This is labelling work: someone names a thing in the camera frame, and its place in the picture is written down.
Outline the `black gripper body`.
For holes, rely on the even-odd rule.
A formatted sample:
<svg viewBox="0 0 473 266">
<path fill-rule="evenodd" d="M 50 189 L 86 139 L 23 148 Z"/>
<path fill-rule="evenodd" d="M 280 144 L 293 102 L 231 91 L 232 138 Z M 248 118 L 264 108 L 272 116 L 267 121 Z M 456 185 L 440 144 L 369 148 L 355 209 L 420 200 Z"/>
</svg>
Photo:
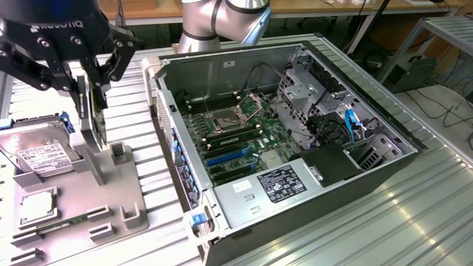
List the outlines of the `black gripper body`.
<svg viewBox="0 0 473 266">
<path fill-rule="evenodd" d="M 43 58 L 40 39 L 62 60 L 79 59 L 79 37 L 96 55 L 111 33 L 98 1 L 2 1 L 2 38 Z"/>
</svg>

